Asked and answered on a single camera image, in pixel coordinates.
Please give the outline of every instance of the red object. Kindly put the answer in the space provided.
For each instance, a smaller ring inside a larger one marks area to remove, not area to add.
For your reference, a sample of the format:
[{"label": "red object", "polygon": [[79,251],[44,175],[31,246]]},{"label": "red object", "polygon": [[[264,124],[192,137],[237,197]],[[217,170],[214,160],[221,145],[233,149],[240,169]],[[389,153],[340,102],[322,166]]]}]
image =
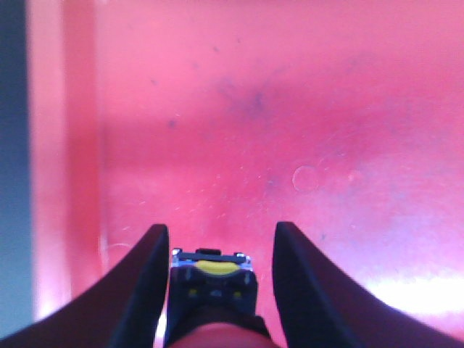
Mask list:
[{"label": "red object", "polygon": [[30,0],[28,34],[38,317],[166,223],[172,247],[254,256],[283,344],[293,220],[464,339],[464,4]]}]

